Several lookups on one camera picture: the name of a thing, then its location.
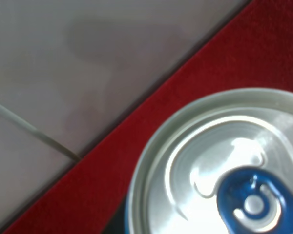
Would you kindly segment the red tablecloth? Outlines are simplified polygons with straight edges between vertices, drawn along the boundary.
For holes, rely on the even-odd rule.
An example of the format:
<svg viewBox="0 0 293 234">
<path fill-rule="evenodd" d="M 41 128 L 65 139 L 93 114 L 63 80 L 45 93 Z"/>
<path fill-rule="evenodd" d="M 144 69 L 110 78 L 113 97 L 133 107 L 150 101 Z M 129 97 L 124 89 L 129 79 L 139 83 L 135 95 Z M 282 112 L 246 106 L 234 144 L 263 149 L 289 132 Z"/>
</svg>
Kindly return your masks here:
<svg viewBox="0 0 293 234">
<path fill-rule="evenodd" d="M 241 87 L 293 92 L 293 0 L 254 0 L 8 229 L 98 234 L 155 130 L 196 98 Z"/>
</svg>

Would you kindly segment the blue drink can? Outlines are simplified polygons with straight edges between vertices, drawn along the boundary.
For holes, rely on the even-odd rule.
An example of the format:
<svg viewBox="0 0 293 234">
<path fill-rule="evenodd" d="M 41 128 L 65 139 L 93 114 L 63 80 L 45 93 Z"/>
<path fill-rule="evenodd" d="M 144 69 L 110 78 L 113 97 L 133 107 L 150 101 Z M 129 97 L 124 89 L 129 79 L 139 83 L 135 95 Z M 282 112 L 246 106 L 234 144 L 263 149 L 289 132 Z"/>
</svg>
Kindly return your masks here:
<svg viewBox="0 0 293 234">
<path fill-rule="evenodd" d="M 293 234 L 293 93 L 244 88 L 192 102 L 145 146 L 127 234 Z"/>
</svg>

